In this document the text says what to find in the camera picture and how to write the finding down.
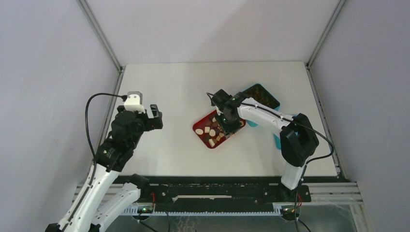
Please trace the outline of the red chocolate tray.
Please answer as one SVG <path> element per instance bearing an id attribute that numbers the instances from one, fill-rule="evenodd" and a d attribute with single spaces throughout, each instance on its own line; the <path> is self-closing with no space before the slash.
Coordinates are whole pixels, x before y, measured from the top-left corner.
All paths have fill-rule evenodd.
<path id="1" fill-rule="evenodd" d="M 193 132 L 209 148 L 214 149 L 235 135 L 225 135 L 222 127 L 216 120 L 217 111 L 214 110 L 202 119 L 195 122 L 192 126 Z"/>

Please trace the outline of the teal chocolate box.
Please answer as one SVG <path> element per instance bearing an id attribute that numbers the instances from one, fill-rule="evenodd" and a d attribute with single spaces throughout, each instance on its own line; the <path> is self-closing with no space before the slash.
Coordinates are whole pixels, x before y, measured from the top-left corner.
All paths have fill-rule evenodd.
<path id="1" fill-rule="evenodd" d="M 254 84 L 245 89 L 243 93 L 271 109 L 278 111 L 280 108 L 280 102 L 261 84 Z"/>

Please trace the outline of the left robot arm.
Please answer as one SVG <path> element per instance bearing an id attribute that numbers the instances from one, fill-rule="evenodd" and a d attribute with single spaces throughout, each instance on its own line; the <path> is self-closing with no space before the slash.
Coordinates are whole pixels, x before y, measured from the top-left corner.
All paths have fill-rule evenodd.
<path id="1" fill-rule="evenodd" d="M 149 118 L 142 106 L 119 106 L 111 131 L 99 145 L 85 184 L 66 215 L 45 229 L 47 232 L 104 232 L 133 202 L 150 198 L 149 180 L 141 175 L 129 177 L 121 190 L 105 205 L 107 191 L 133 156 L 144 132 L 163 128 L 162 112 L 150 105 Z"/>

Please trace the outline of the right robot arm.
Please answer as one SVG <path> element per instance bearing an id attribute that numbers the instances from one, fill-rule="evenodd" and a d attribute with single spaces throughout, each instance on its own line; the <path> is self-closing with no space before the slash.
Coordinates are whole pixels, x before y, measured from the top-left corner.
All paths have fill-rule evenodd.
<path id="1" fill-rule="evenodd" d="M 207 94 L 211 105 L 216 108 L 215 116 L 225 137 L 239 131 L 243 120 L 251 121 L 264 127 L 279 138 L 281 154 L 285 159 L 285 169 L 281 177 L 280 197 L 292 201 L 298 196 L 298 186 L 305 172 L 307 159 L 319 145 L 319 140 L 308 117 L 283 114 L 249 95 L 238 92 L 232 96 L 223 89 Z"/>

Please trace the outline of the teal box lid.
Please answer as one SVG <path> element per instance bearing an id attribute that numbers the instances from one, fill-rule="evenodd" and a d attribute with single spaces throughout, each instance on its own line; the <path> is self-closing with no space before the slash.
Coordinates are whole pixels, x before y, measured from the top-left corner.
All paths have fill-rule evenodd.
<path id="1" fill-rule="evenodd" d="M 291 119 L 296 116 L 296 115 L 286 115 L 285 117 L 287 119 Z M 275 146 L 276 148 L 280 151 L 281 150 L 281 141 L 280 141 L 280 132 L 278 133 L 274 133 L 274 142 L 275 142 Z"/>

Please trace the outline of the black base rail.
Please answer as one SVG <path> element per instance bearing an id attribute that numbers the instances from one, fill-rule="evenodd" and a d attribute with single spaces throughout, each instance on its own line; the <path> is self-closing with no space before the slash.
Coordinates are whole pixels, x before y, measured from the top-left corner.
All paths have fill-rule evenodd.
<path id="1" fill-rule="evenodd" d="M 273 205 L 312 201 L 310 189 L 279 186 L 278 176 L 148 176 L 138 203 L 153 203 L 169 213 L 267 213 Z"/>

